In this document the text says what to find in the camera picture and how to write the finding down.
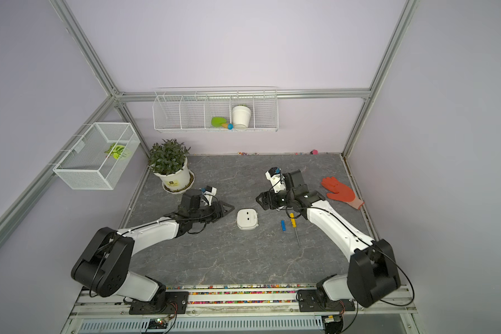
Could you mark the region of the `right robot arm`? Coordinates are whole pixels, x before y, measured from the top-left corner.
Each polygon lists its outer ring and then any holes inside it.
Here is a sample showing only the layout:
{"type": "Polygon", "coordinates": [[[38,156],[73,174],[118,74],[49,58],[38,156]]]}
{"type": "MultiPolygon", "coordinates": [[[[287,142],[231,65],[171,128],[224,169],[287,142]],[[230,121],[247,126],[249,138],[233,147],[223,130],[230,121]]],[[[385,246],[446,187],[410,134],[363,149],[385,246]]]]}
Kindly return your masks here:
{"type": "Polygon", "coordinates": [[[318,282],[321,302],[353,299],[369,307],[400,288],[395,254],[386,240],[376,241],[353,227],[325,196],[308,189],[301,171],[282,173],[274,167],[265,177],[271,189],[256,198],[263,210],[292,209],[322,230],[349,262],[345,275],[332,275],[318,282]]]}

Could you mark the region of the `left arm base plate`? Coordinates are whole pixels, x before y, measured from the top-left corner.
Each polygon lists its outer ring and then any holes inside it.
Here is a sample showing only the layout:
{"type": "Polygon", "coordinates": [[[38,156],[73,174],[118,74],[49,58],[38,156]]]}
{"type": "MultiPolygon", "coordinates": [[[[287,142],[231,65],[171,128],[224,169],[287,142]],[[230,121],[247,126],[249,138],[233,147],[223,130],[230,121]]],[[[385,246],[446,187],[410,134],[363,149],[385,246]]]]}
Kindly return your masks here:
{"type": "Polygon", "coordinates": [[[133,300],[129,305],[130,315],[173,315],[185,314],[189,292],[162,292],[152,301],[133,300]]]}

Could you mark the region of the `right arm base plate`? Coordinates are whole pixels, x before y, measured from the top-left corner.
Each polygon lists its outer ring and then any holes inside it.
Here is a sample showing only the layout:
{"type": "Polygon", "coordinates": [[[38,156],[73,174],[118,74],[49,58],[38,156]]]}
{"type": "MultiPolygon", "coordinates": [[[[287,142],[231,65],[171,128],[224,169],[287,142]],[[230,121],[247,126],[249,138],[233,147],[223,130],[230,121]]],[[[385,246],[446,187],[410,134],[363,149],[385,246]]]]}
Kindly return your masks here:
{"type": "Polygon", "coordinates": [[[355,311],[356,306],[349,299],[332,301],[319,289],[300,289],[296,292],[296,301],[302,313],[355,311]]]}

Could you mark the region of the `yellow handled screwdriver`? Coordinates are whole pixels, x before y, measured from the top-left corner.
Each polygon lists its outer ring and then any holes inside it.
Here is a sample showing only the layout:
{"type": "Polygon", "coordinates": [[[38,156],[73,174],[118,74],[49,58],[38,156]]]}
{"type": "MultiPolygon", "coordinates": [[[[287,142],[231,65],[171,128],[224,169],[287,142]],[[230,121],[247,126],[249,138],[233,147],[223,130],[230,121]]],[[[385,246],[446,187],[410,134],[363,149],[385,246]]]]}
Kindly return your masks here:
{"type": "Polygon", "coordinates": [[[296,218],[294,213],[289,213],[289,219],[292,224],[292,228],[294,229],[295,235],[296,235],[296,240],[299,246],[301,246],[298,230],[297,230],[297,223],[296,223],[296,218]]]}

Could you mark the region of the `white square alarm clock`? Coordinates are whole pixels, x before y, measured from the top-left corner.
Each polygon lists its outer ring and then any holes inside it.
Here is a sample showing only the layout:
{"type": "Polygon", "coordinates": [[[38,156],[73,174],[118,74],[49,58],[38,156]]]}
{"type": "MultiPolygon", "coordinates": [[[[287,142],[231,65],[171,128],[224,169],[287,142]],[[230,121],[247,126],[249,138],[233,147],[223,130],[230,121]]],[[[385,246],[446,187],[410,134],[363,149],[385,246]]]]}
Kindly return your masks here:
{"type": "Polygon", "coordinates": [[[254,230],[258,224],[257,212],[254,209],[242,209],[237,213],[236,224],[240,230],[254,230]]]}

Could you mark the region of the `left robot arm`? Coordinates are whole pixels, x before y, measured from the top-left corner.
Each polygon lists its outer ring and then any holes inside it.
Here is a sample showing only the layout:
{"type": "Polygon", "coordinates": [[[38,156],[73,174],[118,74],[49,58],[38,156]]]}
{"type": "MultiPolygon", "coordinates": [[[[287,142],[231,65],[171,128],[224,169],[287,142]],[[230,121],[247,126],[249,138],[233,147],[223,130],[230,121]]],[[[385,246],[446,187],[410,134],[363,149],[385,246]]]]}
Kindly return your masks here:
{"type": "Polygon", "coordinates": [[[132,272],[132,257],[151,246],[206,227],[228,216],[235,207],[216,197],[216,189],[184,192],[177,210],[146,224],[114,230],[99,229],[72,267],[71,277],[96,296],[122,296],[144,303],[162,301],[165,286],[132,272]]]}

